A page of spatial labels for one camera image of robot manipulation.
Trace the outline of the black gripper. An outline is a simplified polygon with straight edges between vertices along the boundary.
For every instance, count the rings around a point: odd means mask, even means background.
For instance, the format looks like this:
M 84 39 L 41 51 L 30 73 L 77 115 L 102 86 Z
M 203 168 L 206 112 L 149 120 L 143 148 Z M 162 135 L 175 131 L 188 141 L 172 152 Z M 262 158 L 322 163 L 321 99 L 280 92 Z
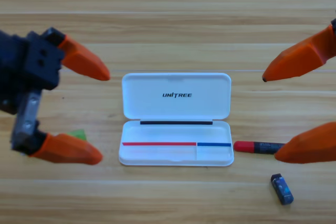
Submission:
M 53 28 L 26 37 L 1 32 L 1 111 L 16 116 L 10 138 L 14 151 L 32 155 L 44 143 L 47 135 L 38 129 L 38 109 L 43 90 L 59 84 L 61 61 L 83 76 L 110 80 L 97 55 L 68 35 L 57 47 L 62 38 Z
M 324 30 L 282 51 L 266 68 L 264 82 L 302 76 L 335 57 L 336 19 Z

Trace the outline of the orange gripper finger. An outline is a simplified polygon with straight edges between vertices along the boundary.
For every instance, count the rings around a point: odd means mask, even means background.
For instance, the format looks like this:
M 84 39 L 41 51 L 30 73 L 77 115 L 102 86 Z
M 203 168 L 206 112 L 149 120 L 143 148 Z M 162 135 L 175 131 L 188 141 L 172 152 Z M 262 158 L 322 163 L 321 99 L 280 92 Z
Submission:
M 67 134 L 47 136 L 38 151 L 30 157 L 52 163 L 96 165 L 103 159 L 101 152 L 90 143 Z
M 335 122 L 323 124 L 293 137 L 275 153 L 285 163 L 335 161 Z

